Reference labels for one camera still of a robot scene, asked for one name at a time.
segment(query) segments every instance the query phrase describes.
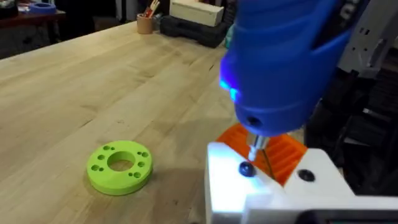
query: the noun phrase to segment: drill bit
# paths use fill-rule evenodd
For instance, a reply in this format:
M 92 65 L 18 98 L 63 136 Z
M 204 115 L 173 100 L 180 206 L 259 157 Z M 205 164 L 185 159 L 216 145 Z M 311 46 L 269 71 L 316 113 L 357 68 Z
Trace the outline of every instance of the drill bit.
M 254 161 L 257 156 L 257 151 L 265 149 L 269 141 L 268 137 L 260 136 L 258 134 L 248 134 L 247 144 L 250 146 L 248 159 Z
M 248 159 L 250 161 L 254 161 L 257 156 L 257 151 L 262 150 L 262 152 L 264 154 L 264 158 L 267 163 L 267 166 L 269 168 L 270 176 L 271 176 L 271 178 L 275 179 L 274 173 L 272 171 L 271 163 L 269 162 L 269 159 L 268 159 L 268 156 L 266 153 L 266 147 L 267 147 L 267 144 L 269 141 L 269 137 L 264 137 L 264 136 L 260 136 L 257 134 L 249 133 L 247 140 L 248 140 L 248 145 L 250 146 Z

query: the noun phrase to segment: pencil cup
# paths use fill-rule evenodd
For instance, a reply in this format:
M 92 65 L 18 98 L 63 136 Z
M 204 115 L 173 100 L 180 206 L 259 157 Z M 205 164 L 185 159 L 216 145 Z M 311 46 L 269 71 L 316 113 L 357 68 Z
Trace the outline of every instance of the pencil cup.
M 154 31 L 152 18 L 144 17 L 143 14 L 137 15 L 137 32 L 139 34 L 151 34 Z

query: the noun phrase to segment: black hole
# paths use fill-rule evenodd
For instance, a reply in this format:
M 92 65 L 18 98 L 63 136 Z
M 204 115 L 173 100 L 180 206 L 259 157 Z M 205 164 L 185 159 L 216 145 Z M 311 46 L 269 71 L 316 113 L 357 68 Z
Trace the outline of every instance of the black hole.
M 302 169 L 302 170 L 297 171 L 297 173 L 298 173 L 298 176 L 304 181 L 307 181 L 307 182 L 315 181 L 315 175 L 310 170 Z
M 256 170 L 250 162 L 242 162 L 239 165 L 239 173 L 245 177 L 254 177 Z
M 260 127 L 262 125 L 261 121 L 255 117 L 248 117 L 248 123 L 254 127 Z

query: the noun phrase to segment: cable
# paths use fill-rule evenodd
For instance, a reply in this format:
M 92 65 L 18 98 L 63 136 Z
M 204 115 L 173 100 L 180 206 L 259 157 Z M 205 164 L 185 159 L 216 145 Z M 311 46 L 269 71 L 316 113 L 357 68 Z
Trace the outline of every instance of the cable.
M 263 150 L 261 150 L 261 151 L 262 151 L 262 153 L 264 154 L 264 158 L 266 159 L 267 166 L 268 166 L 268 168 L 269 168 L 269 174 L 271 175 L 271 178 L 275 180 L 274 171 L 272 171 L 271 163 L 269 162 L 269 159 L 268 159 L 266 150 L 263 149 Z

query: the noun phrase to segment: orange 3d printed part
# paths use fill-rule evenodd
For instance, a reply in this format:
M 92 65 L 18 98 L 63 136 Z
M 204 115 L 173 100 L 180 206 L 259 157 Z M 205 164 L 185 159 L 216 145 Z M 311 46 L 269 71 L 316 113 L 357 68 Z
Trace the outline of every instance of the orange 3d printed part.
M 250 151 L 249 146 L 246 144 L 247 135 L 248 131 L 238 123 L 227 129 L 217 141 L 227 144 L 247 159 Z M 266 154 L 269 158 L 275 180 L 280 185 L 285 184 L 306 151 L 307 148 L 303 144 L 287 134 L 270 138 Z M 266 158 L 262 151 L 257 152 L 256 160 L 251 163 L 270 175 Z

